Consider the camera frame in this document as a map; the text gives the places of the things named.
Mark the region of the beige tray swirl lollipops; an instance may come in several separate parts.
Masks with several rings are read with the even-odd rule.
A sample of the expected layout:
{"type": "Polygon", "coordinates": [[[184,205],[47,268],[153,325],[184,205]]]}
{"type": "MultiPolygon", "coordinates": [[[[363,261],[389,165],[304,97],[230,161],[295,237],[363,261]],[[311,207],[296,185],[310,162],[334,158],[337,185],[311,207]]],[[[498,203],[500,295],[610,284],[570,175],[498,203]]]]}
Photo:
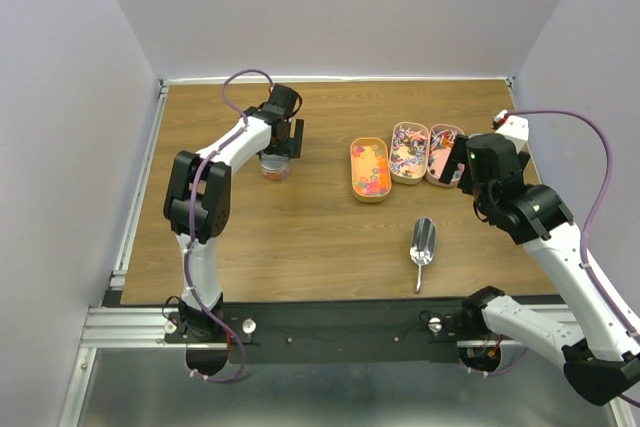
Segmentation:
{"type": "Polygon", "coordinates": [[[394,182],[415,185],[427,171],[429,129],[419,123],[399,122],[391,136],[389,167],[394,182]]]}

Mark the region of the clear glass jar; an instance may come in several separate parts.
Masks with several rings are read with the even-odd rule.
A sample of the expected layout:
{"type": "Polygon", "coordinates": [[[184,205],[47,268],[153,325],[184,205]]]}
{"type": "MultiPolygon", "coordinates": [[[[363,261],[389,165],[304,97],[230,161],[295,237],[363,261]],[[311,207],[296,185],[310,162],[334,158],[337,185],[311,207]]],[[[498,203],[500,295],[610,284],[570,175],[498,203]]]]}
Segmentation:
{"type": "Polygon", "coordinates": [[[270,181],[284,181],[291,172],[290,159],[286,156],[261,153],[259,164],[263,176],[270,181]]]}

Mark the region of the orange tray star candies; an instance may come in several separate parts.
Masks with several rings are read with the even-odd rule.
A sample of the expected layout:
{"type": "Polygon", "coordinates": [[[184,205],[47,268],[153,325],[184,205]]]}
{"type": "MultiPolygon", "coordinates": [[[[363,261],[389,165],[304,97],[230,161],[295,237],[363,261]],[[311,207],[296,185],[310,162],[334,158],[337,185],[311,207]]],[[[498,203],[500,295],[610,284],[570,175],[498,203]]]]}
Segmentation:
{"type": "Polygon", "coordinates": [[[389,151],[376,137],[355,139],[350,146],[351,187],[354,197],[363,203],[379,203],[391,192],[389,151]]]}

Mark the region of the silver metal scoop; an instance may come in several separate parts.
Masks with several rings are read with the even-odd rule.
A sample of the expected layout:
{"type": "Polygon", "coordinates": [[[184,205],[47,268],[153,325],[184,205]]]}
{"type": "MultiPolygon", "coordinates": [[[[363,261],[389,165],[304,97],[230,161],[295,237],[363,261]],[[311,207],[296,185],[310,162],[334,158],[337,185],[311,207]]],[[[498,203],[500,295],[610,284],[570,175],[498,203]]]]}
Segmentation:
{"type": "Polygon", "coordinates": [[[436,228],[434,222],[428,217],[419,218],[414,224],[409,250],[410,259],[417,266],[416,293],[421,292],[423,269],[433,261],[435,244],[436,228]]]}

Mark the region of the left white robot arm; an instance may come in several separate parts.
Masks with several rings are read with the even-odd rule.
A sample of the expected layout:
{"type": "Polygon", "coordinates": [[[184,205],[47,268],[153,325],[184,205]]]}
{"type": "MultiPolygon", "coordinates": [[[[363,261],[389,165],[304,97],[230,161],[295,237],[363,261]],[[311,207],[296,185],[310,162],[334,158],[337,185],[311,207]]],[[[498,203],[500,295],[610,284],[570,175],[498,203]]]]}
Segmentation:
{"type": "Polygon", "coordinates": [[[298,92],[274,84],[268,99],[242,111],[218,141],[174,158],[163,215],[183,258],[182,320],[201,342],[214,340],[224,328],[217,250],[230,219],[233,176],[256,156],[266,178],[287,178],[302,150],[304,121],[296,117],[301,106],[298,92]]]}

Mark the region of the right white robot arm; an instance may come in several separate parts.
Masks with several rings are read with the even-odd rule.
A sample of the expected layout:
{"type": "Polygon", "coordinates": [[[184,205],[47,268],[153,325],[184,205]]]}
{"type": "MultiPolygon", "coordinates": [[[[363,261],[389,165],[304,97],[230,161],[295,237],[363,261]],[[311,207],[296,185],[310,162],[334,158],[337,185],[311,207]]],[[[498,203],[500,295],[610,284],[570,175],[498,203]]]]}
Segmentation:
{"type": "Polygon", "coordinates": [[[639,381],[638,316],[584,246],[586,231],[561,197],[524,181],[529,160],[498,133],[456,138],[441,178],[464,168],[459,189],[473,196],[481,219],[506,232],[551,279],[577,324],[568,327],[488,286],[462,303],[469,337],[509,337],[561,367],[573,389],[603,406],[639,381]]]}

